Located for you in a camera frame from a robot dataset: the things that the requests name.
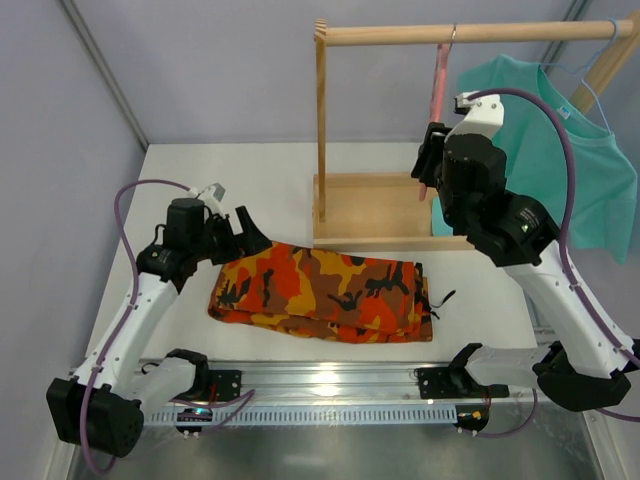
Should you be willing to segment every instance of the wooden clothes rack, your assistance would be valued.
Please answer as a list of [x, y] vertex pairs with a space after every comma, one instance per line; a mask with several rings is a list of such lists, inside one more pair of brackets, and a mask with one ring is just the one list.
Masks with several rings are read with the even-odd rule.
[[[431, 206], [435, 192], [418, 203], [418, 184], [404, 173], [329, 174], [326, 172], [327, 47], [449, 43], [454, 25], [329, 28], [317, 20], [316, 88], [318, 174], [314, 176], [314, 246], [343, 251], [461, 250], [464, 237], [434, 237]], [[456, 25], [455, 43], [607, 40], [610, 21]], [[640, 45], [640, 10], [618, 21], [614, 45], [600, 55], [586, 80], [600, 95]], [[582, 113], [594, 104], [580, 85], [570, 99]]]

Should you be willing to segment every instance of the gray wall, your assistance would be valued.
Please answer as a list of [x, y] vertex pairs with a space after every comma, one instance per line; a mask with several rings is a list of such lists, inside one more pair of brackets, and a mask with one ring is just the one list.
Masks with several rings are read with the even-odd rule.
[[[587, 20], [600, 20], [607, 17], [624, 18], [631, 10], [640, 5], [637, 0], [616, 0], [611, 2], [593, 2]], [[603, 43], [589, 42], [570, 44], [562, 60], [571, 66], [582, 65], [602, 46]], [[579, 82], [562, 71], [554, 71], [552, 79], [558, 89], [566, 96], [570, 95]], [[638, 140], [638, 112], [640, 112], [640, 51], [627, 63], [624, 69], [611, 82], [601, 97], [609, 125], [616, 134], [618, 146], [640, 171], [640, 141]], [[596, 107], [588, 117], [599, 125], [604, 125]], [[598, 296], [613, 319], [634, 338], [640, 338], [640, 316], [638, 294], [640, 286], [640, 208], [636, 210], [636, 219], [631, 240], [631, 248], [625, 265], [616, 264], [606, 251], [581, 250], [573, 252], [574, 260], [589, 286]], [[640, 373], [631, 374], [634, 385], [617, 411], [640, 415]], [[627, 455], [635, 462], [640, 472], [640, 444], [638, 424], [619, 423], [624, 432]]]
[[[76, 0], [151, 143], [313, 140], [313, 25], [557, 20], [568, 0]], [[451, 76], [540, 44], [458, 45]], [[424, 135], [435, 48], [333, 48], [328, 138]]]
[[2, 478], [42, 478], [45, 391], [84, 353], [142, 151], [53, 0], [0, 15]]

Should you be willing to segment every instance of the metal floor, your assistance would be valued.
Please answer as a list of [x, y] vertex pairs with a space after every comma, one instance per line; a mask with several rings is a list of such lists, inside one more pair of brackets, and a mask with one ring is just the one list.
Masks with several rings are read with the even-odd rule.
[[[486, 431], [517, 426], [530, 404], [494, 404]], [[448, 425], [238, 428], [201, 439], [149, 429], [112, 480], [602, 479], [584, 417], [543, 403], [518, 435], [488, 440]], [[68, 479], [95, 478], [79, 449]]]

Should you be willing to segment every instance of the folded camouflage pants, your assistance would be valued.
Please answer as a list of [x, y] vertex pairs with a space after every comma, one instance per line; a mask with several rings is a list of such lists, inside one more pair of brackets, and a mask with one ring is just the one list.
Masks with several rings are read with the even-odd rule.
[[349, 343], [431, 341], [422, 265], [273, 242], [222, 267], [209, 314]]

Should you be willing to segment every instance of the pink hanger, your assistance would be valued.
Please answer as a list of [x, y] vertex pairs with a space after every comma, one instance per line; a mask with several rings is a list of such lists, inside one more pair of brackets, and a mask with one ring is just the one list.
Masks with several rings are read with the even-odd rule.
[[[431, 89], [431, 104], [429, 105], [429, 122], [439, 122], [442, 116], [442, 106], [444, 105], [444, 95], [447, 90], [447, 66], [449, 63], [449, 53], [456, 38], [456, 24], [453, 25], [451, 42], [449, 45], [438, 44], [436, 53], [436, 68], [433, 72], [433, 87]], [[422, 202], [427, 197], [426, 185], [420, 185], [420, 195], [418, 199]]]

